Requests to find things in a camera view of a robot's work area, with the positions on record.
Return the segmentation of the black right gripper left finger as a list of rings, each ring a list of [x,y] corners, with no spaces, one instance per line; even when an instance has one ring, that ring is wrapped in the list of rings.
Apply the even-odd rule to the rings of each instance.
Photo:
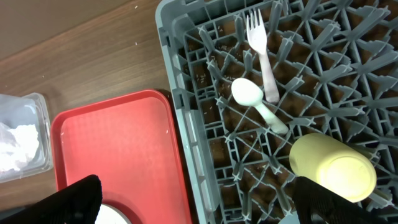
[[[1,224],[94,224],[102,198],[99,177],[89,175],[1,220]]]

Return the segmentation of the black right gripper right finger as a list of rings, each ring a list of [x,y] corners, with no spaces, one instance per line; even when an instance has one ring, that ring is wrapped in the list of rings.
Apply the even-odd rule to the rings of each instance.
[[[388,224],[306,177],[295,179],[292,200],[301,224],[314,224],[313,215],[329,224]]]

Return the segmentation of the light blue plate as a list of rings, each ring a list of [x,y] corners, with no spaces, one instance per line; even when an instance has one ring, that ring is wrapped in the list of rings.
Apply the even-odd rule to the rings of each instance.
[[[131,221],[117,208],[101,204],[95,224],[131,224]]]

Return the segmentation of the yellow cup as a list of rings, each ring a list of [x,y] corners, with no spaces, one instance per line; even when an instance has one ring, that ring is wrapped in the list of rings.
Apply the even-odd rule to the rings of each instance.
[[[310,133],[297,139],[289,153],[292,171],[356,203],[376,188],[376,171],[370,160],[325,134]]]

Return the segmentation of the white napkin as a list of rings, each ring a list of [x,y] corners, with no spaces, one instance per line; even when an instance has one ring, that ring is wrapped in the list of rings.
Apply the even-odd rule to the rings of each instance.
[[[35,157],[39,133],[34,124],[12,129],[1,123],[1,172],[19,171]]]

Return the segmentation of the white plastic spoon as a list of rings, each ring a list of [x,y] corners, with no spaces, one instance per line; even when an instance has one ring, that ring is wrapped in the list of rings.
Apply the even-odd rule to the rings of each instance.
[[[254,107],[273,132],[287,134],[288,127],[262,102],[264,94],[255,83],[237,78],[231,84],[231,91],[238,104]]]

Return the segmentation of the white plastic fork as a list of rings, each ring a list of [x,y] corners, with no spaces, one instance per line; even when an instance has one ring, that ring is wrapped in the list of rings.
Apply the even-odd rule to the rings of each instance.
[[[246,16],[246,33],[250,47],[256,51],[259,57],[266,100],[270,103],[277,103],[280,96],[267,55],[267,33],[259,9],[251,10]]]

